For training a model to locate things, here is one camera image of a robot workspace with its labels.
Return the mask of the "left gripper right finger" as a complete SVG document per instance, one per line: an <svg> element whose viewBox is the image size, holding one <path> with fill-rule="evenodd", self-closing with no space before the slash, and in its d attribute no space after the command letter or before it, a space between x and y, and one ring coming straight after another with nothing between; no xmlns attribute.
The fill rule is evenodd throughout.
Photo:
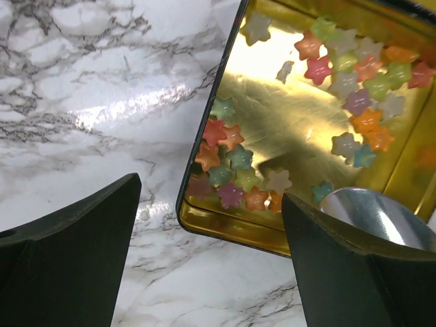
<svg viewBox="0 0 436 327"><path fill-rule="evenodd" d="M435 252L368 234L293 195L282 218L308 326L435 325Z"/></svg>

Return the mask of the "hinged candy tin box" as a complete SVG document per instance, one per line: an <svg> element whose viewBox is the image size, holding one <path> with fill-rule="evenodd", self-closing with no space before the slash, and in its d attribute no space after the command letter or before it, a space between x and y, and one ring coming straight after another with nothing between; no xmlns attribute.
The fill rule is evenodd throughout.
<svg viewBox="0 0 436 327"><path fill-rule="evenodd" d="M283 196L344 187L435 212L435 2L242 1L178 222L288 256Z"/></svg>

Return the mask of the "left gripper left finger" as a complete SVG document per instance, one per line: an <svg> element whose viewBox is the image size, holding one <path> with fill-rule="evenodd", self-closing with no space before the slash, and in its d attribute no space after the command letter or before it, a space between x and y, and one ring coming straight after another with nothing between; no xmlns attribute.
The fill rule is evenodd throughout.
<svg viewBox="0 0 436 327"><path fill-rule="evenodd" d="M1 233L2 326L109 326L142 183L127 174Z"/></svg>

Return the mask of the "silver metal scoop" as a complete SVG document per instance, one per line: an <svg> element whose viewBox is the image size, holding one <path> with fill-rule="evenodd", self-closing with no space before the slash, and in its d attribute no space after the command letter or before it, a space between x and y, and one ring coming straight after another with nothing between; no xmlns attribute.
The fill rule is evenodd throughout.
<svg viewBox="0 0 436 327"><path fill-rule="evenodd" d="M377 191L344 187L324 197L320 210L391 243L435 251L434 231L408 208Z"/></svg>

